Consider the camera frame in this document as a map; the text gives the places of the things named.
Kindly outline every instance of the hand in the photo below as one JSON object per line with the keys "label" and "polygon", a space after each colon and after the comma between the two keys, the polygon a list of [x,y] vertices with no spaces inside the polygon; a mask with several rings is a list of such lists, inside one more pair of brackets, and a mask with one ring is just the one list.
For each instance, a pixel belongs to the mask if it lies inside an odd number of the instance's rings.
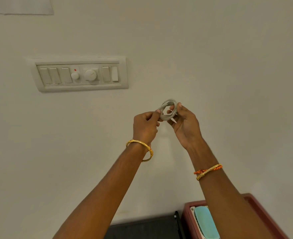
{"label": "hand", "polygon": [[[173,109],[174,105],[170,106],[170,110],[167,113],[172,113]],[[176,122],[173,120],[168,120],[167,122],[173,127],[175,135],[183,148],[188,150],[203,140],[196,116],[182,106],[180,102],[177,104],[177,113],[173,119]]]}
{"label": "hand", "polygon": [[133,139],[144,142],[150,146],[158,132],[156,127],[160,126],[158,121],[162,121],[159,119],[160,115],[160,110],[136,115],[133,120]]}

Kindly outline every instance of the white paper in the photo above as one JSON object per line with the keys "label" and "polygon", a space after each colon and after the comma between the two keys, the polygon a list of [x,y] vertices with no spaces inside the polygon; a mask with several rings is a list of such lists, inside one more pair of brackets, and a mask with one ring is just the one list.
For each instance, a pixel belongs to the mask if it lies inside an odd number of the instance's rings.
{"label": "white paper", "polygon": [[50,0],[0,0],[1,14],[53,15]]}

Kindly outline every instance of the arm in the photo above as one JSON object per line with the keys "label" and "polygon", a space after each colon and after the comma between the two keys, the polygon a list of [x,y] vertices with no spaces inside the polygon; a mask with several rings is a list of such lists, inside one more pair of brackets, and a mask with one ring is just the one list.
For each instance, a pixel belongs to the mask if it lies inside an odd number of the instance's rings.
{"label": "arm", "polygon": [[[173,117],[176,122],[169,120],[168,123],[187,150],[195,171],[218,164],[201,135],[195,115],[181,103],[178,103],[177,112]],[[221,238],[272,238],[264,223],[237,191],[223,169],[209,172],[199,182]]]}
{"label": "arm", "polygon": [[[149,146],[157,133],[160,113],[146,112],[134,117],[133,139]],[[117,161],[70,214],[53,239],[102,239],[127,192],[148,149],[131,143]]]}

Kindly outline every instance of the white cable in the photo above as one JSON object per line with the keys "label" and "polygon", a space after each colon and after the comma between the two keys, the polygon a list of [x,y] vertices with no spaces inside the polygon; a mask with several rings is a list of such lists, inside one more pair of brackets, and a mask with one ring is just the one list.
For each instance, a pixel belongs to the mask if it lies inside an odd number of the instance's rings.
{"label": "white cable", "polygon": [[[174,109],[172,111],[172,113],[168,114],[168,115],[164,115],[163,111],[167,106],[172,106],[174,105]],[[168,121],[170,120],[172,117],[175,116],[176,112],[177,112],[177,103],[175,100],[173,99],[168,99],[165,102],[163,102],[163,104],[160,106],[159,110],[161,111],[161,116],[160,119],[162,119],[163,121]]]}

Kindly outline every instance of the blue lid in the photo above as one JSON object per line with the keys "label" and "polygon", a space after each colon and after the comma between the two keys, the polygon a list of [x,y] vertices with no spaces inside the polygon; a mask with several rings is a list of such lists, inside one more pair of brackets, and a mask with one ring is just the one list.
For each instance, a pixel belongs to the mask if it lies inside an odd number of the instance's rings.
{"label": "blue lid", "polygon": [[206,239],[220,239],[212,215],[207,207],[199,206],[194,209],[194,215],[203,236]]}

